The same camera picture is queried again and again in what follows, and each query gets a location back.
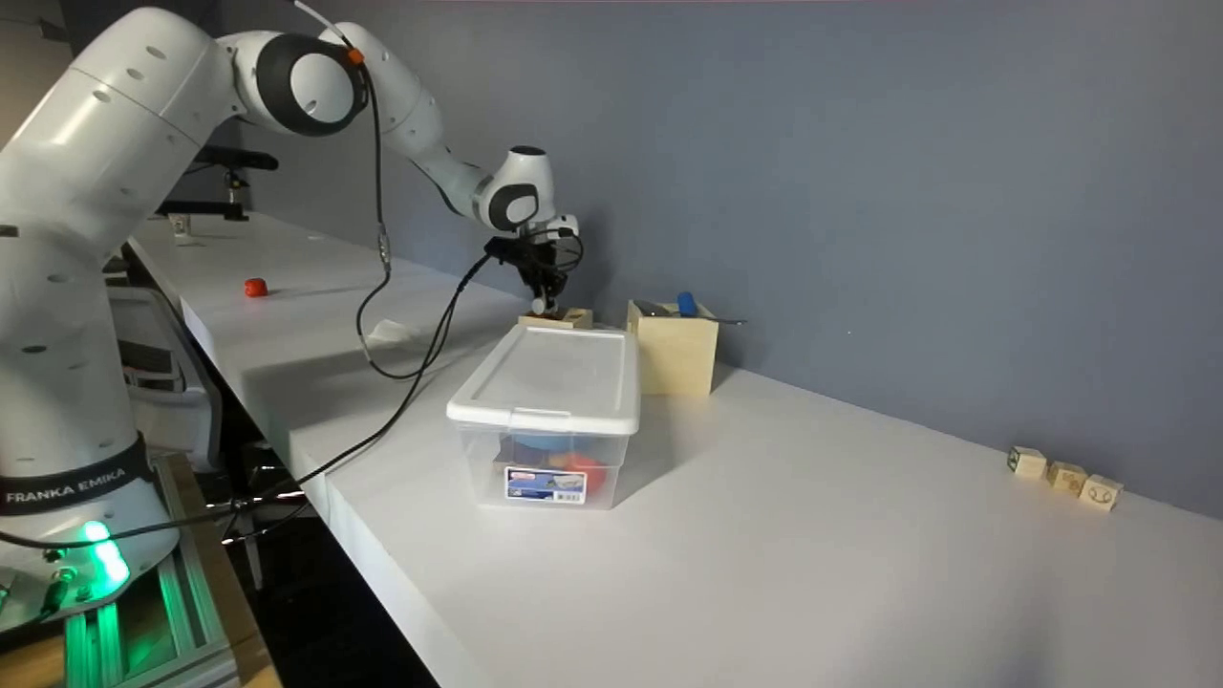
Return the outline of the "white storage box lid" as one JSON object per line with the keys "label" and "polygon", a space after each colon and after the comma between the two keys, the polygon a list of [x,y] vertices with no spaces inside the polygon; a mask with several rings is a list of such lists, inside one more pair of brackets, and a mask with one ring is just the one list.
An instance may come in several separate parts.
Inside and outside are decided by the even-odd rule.
{"label": "white storage box lid", "polygon": [[459,425],[627,437],[638,431],[638,343],[616,330],[516,325],[446,401]]}

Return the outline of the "blue object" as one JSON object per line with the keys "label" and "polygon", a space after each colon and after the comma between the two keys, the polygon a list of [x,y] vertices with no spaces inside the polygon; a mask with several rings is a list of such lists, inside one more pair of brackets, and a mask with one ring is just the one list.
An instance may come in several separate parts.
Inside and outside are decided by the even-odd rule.
{"label": "blue object", "polygon": [[536,457],[542,456],[542,461],[545,461],[549,456],[567,455],[575,448],[575,441],[577,440],[572,435],[530,435],[530,434],[516,434],[508,436],[515,450],[516,456],[522,456],[517,458],[516,462],[530,462],[528,457],[534,461]]}

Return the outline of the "clear plastic storage box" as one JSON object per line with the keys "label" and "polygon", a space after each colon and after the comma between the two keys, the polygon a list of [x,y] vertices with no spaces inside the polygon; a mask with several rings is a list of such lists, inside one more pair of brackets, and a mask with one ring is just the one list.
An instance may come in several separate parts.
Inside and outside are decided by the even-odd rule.
{"label": "clear plastic storage box", "polygon": [[446,418],[479,503],[608,510],[640,400],[634,332],[516,325]]}

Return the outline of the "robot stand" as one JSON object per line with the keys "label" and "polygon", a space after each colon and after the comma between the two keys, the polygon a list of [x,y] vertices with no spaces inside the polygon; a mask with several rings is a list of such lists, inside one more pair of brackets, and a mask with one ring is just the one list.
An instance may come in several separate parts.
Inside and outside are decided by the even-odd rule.
{"label": "robot stand", "polygon": [[157,566],[117,546],[0,568],[0,688],[283,688],[212,525]]}

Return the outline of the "tall wooden box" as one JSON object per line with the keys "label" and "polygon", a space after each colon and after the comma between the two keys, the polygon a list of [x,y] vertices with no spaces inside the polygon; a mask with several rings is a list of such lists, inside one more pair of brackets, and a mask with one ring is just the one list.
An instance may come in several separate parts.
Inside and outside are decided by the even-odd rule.
{"label": "tall wooden box", "polygon": [[626,331],[638,343],[638,392],[643,396],[707,397],[715,378],[719,325],[697,302],[700,317],[652,317],[631,299]]}

